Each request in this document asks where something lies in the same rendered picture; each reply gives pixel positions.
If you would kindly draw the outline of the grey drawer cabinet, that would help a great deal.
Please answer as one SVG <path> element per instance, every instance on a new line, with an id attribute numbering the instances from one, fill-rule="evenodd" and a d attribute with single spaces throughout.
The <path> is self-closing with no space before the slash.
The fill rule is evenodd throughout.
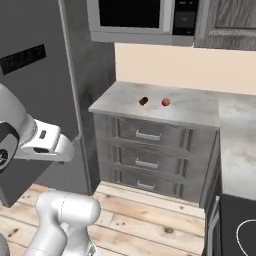
<path id="1" fill-rule="evenodd" d="M 139 100 L 148 98 L 141 106 Z M 162 106 L 169 98 L 170 105 Z M 100 177 L 119 183 L 120 171 L 150 173 L 175 185 L 175 193 L 167 195 L 186 200 L 203 208 L 207 190 L 219 160 L 218 102 L 211 92 L 161 87 L 157 85 L 115 82 L 89 111 L 93 113 Z M 119 136 L 118 119 L 139 119 L 181 128 L 178 146 L 164 146 L 123 139 Z M 119 148 L 174 156 L 180 161 L 175 173 L 153 171 L 120 162 Z"/>

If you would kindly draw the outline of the dark grey fridge door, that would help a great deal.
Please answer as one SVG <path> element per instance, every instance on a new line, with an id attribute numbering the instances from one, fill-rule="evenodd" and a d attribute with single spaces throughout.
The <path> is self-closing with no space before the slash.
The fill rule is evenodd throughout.
<path id="1" fill-rule="evenodd" d="M 70 162 L 13 160 L 0 177 L 0 202 L 9 207 L 34 183 L 71 191 L 79 139 L 62 0 L 0 0 L 0 84 L 33 118 L 56 125 L 73 144 Z"/>

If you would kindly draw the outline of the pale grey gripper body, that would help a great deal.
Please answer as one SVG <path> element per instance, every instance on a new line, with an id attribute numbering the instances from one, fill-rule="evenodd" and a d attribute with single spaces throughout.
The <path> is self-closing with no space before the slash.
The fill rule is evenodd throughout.
<path id="1" fill-rule="evenodd" d="M 71 141 L 61 134 L 54 150 L 55 160 L 57 162 L 70 162 L 73 159 L 74 152 L 75 149 Z"/>

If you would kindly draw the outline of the grey wooden wall cupboard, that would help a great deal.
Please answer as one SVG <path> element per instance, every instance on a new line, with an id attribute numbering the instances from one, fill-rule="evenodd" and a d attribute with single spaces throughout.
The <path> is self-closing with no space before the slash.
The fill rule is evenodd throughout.
<path id="1" fill-rule="evenodd" d="M 194 47 L 256 51 L 256 0 L 199 0 Z"/>

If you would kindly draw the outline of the dark grey fridge body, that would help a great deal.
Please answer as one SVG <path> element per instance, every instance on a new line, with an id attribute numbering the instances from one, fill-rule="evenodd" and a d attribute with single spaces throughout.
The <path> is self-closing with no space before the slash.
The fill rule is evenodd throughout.
<path id="1" fill-rule="evenodd" d="M 116 80 L 115 49 L 113 43 L 91 40 L 86 0 L 62 0 L 61 7 L 79 127 L 71 191 L 92 195 L 100 177 L 93 114 L 88 108 Z"/>

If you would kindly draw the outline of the black hob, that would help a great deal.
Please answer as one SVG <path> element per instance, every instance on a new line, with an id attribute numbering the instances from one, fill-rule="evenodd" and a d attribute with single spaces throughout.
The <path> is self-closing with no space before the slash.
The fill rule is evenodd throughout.
<path id="1" fill-rule="evenodd" d="M 220 199 L 222 256 L 256 256 L 256 201 Z"/>

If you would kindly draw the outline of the silver microwave oven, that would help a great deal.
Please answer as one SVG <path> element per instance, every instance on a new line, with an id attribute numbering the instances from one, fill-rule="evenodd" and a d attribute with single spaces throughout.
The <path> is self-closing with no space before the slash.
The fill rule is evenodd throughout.
<path id="1" fill-rule="evenodd" d="M 87 0 L 91 39 L 192 46 L 199 0 Z"/>

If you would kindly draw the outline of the grey drawer front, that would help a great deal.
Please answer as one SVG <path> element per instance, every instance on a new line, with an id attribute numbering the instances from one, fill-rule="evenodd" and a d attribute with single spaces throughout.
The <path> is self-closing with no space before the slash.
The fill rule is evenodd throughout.
<path id="1" fill-rule="evenodd" d="M 157 177 L 156 175 L 143 172 L 135 171 L 120 171 L 119 172 L 119 181 L 122 184 L 126 184 L 138 189 L 137 182 L 140 180 L 141 183 L 147 185 L 155 184 L 154 193 L 160 193 L 164 195 L 173 195 L 175 193 L 175 185 L 173 182 L 170 182 L 164 178 Z"/>
<path id="2" fill-rule="evenodd" d="M 166 173 L 175 173 L 180 166 L 180 161 L 174 156 L 163 155 L 160 153 L 145 151 L 142 149 L 119 148 L 120 162 L 124 165 L 134 167 L 142 167 L 135 164 L 135 160 L 139 158 L 141 161 L 149 163 L 159 162 L 157 169 L 142 167 L 153 171 L 161 171 Z"/>
<path id="3" fill-rule="evenodd" d="M 178 146 L 181 128 L 178 126 L 149 122 L 139 119 L 118 119 L 119 136 L 123 139 L 130 139 L 134 141 L 140 141 L 145 143 L 152 143 L 164 146 Z M 147 139 L 137 138 L 135 136 L 136 130 L 141 133 L 159 135 L 161 133 L 160 141 L 152 141 Z"/>

